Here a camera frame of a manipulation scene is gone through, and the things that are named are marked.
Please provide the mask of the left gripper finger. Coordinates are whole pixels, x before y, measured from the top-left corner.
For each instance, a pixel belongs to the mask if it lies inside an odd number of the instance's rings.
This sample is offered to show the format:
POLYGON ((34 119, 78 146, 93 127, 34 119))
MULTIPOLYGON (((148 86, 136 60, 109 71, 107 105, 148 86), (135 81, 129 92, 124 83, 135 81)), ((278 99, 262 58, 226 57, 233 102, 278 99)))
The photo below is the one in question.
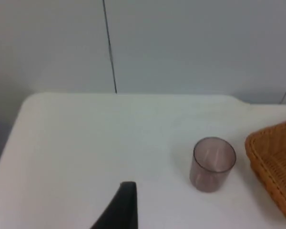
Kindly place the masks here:
POLYGON ((137 229, 137 185, 133 181, 120 184, 111 202, 91 229, 137 229))

